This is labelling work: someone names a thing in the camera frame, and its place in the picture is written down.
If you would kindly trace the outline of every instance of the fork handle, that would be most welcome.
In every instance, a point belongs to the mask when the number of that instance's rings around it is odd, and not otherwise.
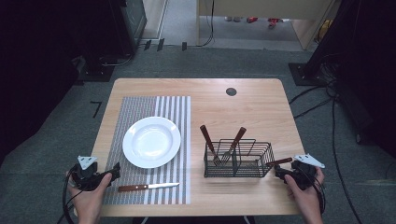
[[[231,144],[230,153],[236,148],[236,145],[238,145],[239,141],[241,140],[242,136],[245,134],[246,131],[247,129],[244,127],[241,127],[239,129],[238,134],[236,135],[235,139],[233,140],[233,143]]]

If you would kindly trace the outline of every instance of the floor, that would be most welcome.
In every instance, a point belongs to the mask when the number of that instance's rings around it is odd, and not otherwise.
[[[152,40],[158,43],[164,39],[165,45],[181,46],[186,42],[196,47],[196,0],[144,0],[148,25],[143,33],[143,42]],[[200,18],[200,44],[211,35],[212,20]],[[314,51],[313,43],[308,51]],[[240,22],[226,21],[223,17],[213,18],[213,39],[206,47],[224,49],[269,49],[302,51],[300,42],[291,26],[290,20],[278,22],[269,28],[266,18],[248,23],[247,18]]]

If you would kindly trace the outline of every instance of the finger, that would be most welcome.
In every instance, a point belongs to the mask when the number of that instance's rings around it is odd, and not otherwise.
[[[317,169],[317,180],[320,184],[322,184],[324,181],[324,174],[319,167],[316,166],[315,168]]]
[[[294,194],[293,194],[293,191],[291,191],[289,185],[288,185],[288,196],[290,199],[294,200]]]
[[[102,181],[100,182],[99,186],[96,188],[95,191],[98,190],[98,191],[101,191],[102,193],[105,192],[105,190],[106,190],[108,184],[109,184],[110,181],[111,181],[111,177],[112,177],[112,176],[113,176],[113,175],[112,175],[111,173],[106,174],[106,175],[102,178]]]
[[[72,186],[71,183],[74,183],[72,176],[69,176],[68,181],[69,181],[69,183],[67,184],[67,189],[69,190],[70,194],[73,197],[74,195],[79,193],[79,190],[76,187]]]
[[[285,175],[285,180],[286,183],[288,183],[291,191],[293,192],[293,194],[295,194],[296,192],[301,191],[300,188],[297,186],[296,181],[293,179],[293,177],[291,177],[290,175]]]

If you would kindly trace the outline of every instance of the wooden handle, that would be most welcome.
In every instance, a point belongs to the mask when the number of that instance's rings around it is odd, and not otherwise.
[[[286,159],[282,159],[282,160],[278,160],[278,161],[270,161],[270,162],[267,162],[267,163],[265,163],[267,166],[270,166],[270,165],[279,165],[279,164],[282,164],[282,163],[286,163],[286,162],[290,162],[290,161],[292,161],[293,159],[291,158],[291,157],[289,157],[289,158],[286,158]]]
[[[238,134],[236,135],[235,139],[233,140],[233,143],[231,144],[230,153],[236,148],[236,145],[238,145],[238,142],[241,140],[242,136],[245,134],[246,131],[247,129],[244,127],[241,127],[239,129]]]
[[[210,140],[209,133],[207,132],[206,126],[202,125],[200,127],[202,134],[206,140],[207,146],[209,147],[210,151],[212,151],[213,155],[217,157],[218,155],[215,152],[215,148],[213,147],[212,141]]]
[[[122,191],[130,191],[137,189],[148,189],[149,185],[128,185],[128,186],[119,186],[119,192]]]

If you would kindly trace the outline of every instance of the gray carpet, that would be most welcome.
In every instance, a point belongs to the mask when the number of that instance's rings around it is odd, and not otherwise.
[[[64,173],[78,155],[91,155],[113,82],[119,77],[279,78],[289,99],[296,87],[288,63],[306,63],[308,51],[199,49],[164,46],[139,49],[134,59],[115,69],[108,83],[74,86],[40,131],[10,153],[0,170],[0,223],[55,223],[62,214]],[[290,107],[294,115],[327,99],[314,90]],[[103,102],[96,118],[96,104]],[[325,223],[358,223],[347,202],[332,154],[332,104],[298,118],[305,152],[326,165]],[[395,223],[395,160],[377,146],[355,143],[354,125],[335,104],[335,145],[346,188],[362,223]],[[302,223],[298,216],[260,216],[257,223]],[[102,223],[132,223],[130,217],[104,217]]]

